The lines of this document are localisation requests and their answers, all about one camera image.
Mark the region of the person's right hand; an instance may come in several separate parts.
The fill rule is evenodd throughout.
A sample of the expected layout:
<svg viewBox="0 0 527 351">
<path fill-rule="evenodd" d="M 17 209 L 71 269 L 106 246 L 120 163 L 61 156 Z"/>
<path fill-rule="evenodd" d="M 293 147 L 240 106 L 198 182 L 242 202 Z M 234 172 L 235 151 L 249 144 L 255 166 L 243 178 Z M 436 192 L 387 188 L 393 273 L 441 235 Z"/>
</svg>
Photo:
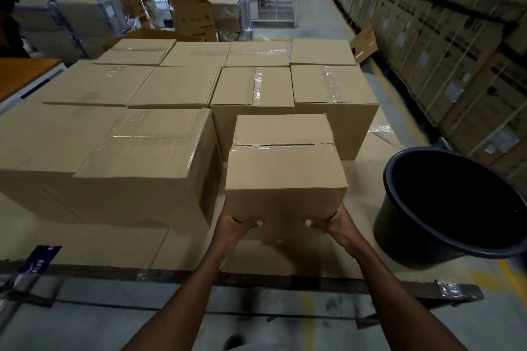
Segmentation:
<svg viewBox="0 0 527 351">
<path fill-rule="evenodd" d="M 332 219 L 330 231 L 325 233 L 330 235 L 353 258 L 359 258 L 360 255 L 371 248 L 370 244 L 353 222 L 343 202 L 334 215 L 325 219 Z"/>
</svg>

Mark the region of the person's left hand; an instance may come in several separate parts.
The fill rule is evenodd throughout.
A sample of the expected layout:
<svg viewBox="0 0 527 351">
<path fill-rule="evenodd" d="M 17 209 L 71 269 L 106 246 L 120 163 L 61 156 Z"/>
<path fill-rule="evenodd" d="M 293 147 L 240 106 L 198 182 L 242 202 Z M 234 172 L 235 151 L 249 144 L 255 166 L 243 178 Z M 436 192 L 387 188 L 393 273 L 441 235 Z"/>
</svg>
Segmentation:
<svg viewBox="0 0 527 351">
<path fill-rule="evenodd" d="M 229 200 L 226 197 L 209 246 L 209 249 L 223 259 L 234 250 L 241 238 L 248 232 L 236 230 L 236 224 L 233 222 L 233 217 L 228 213 L 228 207 Z"/>
</svg>

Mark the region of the small taped carton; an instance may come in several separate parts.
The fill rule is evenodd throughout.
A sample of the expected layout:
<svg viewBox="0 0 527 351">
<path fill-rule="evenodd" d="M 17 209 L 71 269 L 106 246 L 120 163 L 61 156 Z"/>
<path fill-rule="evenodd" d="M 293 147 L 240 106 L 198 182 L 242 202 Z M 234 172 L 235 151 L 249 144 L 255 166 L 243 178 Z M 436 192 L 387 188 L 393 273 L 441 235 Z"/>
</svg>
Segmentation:
<svg viewBox="0 0 527 351">
<path fill-rule="evenodd" d="M 238 116 L 226 175 L 228 214 L 238 222 L 263 222 L 243 240 L 322 237 L 305 220 L 331 218 L 347 189 L 325 114 Z"/>
</svg>

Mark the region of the person's left forearm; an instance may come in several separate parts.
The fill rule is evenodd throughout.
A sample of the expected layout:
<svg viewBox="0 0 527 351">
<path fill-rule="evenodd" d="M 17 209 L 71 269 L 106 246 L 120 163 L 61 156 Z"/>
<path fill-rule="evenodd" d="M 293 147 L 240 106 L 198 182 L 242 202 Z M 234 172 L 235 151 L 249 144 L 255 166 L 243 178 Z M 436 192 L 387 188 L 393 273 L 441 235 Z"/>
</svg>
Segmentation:
<svg viewBox="0 0 527 351">
<path fill-rule="evenodd" d="M 238 240 L 213 240 L 191 276 L 124 345 L 121 351 L 191 351 L 208 299 L 227 253 Z"/>
</svg>

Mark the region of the dark plastic tub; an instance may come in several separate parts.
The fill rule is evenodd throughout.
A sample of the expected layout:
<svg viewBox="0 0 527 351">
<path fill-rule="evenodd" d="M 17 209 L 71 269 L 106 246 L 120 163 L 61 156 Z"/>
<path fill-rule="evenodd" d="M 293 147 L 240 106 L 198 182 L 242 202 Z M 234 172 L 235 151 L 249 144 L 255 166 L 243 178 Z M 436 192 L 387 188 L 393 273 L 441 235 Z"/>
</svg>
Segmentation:
<svg viewBox="0 0 527 351">
<path fill-rule="evenodd" d="M 407 148 L 390 157 L 383 184 L 372 232 L 402 266 L 527 253 L 527 197 L 485 164 L 447 149 Z"/>
</svg>

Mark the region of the flat cardboard sheet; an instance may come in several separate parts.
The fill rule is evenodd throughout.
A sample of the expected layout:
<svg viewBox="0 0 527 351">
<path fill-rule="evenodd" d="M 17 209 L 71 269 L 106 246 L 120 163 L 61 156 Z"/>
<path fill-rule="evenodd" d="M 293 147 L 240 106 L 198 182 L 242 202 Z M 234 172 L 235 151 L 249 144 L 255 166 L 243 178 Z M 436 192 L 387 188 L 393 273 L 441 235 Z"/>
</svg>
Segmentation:
<svg viewBox="0 0 527 351">
<path fill-rule="evenodd" d="M 402 281 L 475 284 L 465 258 L 426 270 L 405 268 L 380 250 L 372 233 L 385 190 L 383 170 L 401 145 L 389 132 L 369 132 L 354 161 L 342 162 L 349 184 L 346 208 L 381 260 Z M 0 194 L 0 270 L 17 271 L 38 245 L 62 246 L 52 264 L 193 270 L 212 237 L 167 229 L 43 222 Z M 234 274 L 362 279 L 358 263 L 330 237 L 311 241 L 242 240 L 221 265 Z"/>
</svg>

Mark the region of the group of sealed cardboard boxes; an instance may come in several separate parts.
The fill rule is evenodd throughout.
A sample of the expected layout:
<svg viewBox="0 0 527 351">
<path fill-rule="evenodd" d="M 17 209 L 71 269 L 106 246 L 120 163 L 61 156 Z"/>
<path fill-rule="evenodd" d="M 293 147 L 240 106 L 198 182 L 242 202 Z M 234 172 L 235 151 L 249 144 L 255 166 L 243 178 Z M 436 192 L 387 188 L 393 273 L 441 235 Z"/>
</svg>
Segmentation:
<svg viewBox="0 0 527 351">
<path fill-rule="evenodd" d="M 204 231 L 239 115 L 325 114 L 354 160 L 379 103 L 344 40 L 125 39 L 0 115 L 0 194 L 42 221 Z"/>
</svg>

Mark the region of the flattened printed cardboard piece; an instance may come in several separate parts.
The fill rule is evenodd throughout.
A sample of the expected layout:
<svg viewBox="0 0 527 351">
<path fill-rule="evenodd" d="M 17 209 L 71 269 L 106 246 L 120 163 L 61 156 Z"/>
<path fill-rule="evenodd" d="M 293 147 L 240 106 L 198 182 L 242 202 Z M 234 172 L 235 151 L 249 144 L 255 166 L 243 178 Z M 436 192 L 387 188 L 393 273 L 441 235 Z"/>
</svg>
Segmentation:
<svg viewBox="0 0 527 351">
<path fill-rule="evenodd" d="M 350 47 L 357 65 L 363 64 L 368 58 L 378 52 L 374 29 L 368 23 L 350 42 Z"/>
</svg>

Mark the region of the plastic wrapped cardboard box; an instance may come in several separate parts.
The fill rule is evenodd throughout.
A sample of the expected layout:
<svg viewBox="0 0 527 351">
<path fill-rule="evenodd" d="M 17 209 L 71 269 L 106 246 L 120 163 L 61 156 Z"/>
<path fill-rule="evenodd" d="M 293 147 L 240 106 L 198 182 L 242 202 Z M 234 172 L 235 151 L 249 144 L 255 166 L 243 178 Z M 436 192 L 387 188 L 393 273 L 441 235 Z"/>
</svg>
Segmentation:
<svg viewBox="0 0 527 351">
<path fill-rule="evenodd" d="M 254 41 L 249 0 L 208 0 L 220 42 Z"/>
</svg>

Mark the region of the blue tape strip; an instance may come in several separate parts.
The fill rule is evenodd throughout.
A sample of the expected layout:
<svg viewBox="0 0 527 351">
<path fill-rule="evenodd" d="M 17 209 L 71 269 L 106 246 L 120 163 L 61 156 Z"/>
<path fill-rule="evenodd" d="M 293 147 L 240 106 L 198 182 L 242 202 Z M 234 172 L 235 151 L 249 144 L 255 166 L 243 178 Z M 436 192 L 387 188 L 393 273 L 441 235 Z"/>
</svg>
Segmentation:
<svg viewBox="0 0 527 351">
<path fill-rule="evenodd" d="M 38 245 L 18 268 L 19 274 L 43 274 L 62 246 Z"/>
</svg>

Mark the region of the open brown cardboard box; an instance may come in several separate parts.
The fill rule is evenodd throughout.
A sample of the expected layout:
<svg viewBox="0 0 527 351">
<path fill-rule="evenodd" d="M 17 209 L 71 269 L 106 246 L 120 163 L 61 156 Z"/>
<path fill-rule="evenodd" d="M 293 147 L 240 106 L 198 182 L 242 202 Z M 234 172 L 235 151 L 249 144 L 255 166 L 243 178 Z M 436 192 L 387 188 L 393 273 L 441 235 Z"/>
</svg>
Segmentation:
<svg viewBox="0 0 527 351">
<path fill-rule="evenodd" d="M 212 4 L 208 0 L 168 0 L 173 26 L 183 35 L 217 42 Z"/>
</svg>

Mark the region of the stack of blue edged boxes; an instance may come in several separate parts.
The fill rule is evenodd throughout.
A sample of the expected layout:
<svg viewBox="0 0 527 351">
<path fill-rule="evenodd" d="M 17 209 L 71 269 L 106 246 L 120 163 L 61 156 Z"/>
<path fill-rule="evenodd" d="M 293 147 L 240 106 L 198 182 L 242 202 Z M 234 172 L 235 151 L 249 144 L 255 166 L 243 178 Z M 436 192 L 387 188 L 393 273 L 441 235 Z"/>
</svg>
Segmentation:
<svg viewBox="0 0 527 351">
<path fill-rule="evenodd" d="M 131 29 L 120 0 L 20 0 L 14 19 L 32 49 L 64 63 L 97 59 Z"/>
</svg>

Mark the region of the wooden top table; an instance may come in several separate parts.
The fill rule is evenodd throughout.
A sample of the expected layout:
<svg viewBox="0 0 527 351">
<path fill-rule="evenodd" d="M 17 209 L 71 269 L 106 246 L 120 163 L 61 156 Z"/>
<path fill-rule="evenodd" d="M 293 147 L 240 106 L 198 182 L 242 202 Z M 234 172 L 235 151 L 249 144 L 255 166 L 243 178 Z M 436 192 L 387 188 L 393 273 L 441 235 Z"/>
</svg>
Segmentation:
<svg viewBox="0 0 527 351">
<path fill-rule="evenodd" d="M 66 69 L 58 59 L 0 58 L 0 115 Z"/>
</svg>

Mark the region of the dark pallet frame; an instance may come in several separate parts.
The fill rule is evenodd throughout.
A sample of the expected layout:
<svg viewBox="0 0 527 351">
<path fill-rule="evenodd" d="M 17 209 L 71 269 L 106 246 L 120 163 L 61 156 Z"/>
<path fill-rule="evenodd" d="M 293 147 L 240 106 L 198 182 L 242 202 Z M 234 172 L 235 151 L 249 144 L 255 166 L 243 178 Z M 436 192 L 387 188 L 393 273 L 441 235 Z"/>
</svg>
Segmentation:
<svg viewBox="0 0 527 351">
<path fill-rule="evenodd" d="M 48 276 L 109 281 L 152 282 L 160 284 L 181 284 L 190 274 L 191 272 L 187 270 L 139 269 L 71 264 L 52 264 L 44 271 L 44 275 Z M 266 288 L 350 295 L 369 294 L 367 285 L 362 279 L 220 272 L 216 275 L 214 284 L 221 287 L 234 288 Z M 483 301 L 485 298 L 482 289 L 476 284 L 456 284 L 444 281 L 402 281 L 401 284 L 408 293 L 419 300 L 424 306 L 430 308 L 447 305 L 458 306 L 460 304 Z"/>
</svg>

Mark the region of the wall of large strapped cartons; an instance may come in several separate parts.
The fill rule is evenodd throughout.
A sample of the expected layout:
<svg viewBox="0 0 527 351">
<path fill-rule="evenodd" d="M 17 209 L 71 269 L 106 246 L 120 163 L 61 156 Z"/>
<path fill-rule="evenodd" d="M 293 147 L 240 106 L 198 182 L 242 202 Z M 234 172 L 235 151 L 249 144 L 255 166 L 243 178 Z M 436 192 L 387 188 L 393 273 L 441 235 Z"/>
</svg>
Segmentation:
<svg viewBox="0 0 527 351">
<path fill-rule="evenodd" d="M 431 141 L 527 195 L 527 0 L 334 0 Z"/>
</svg>

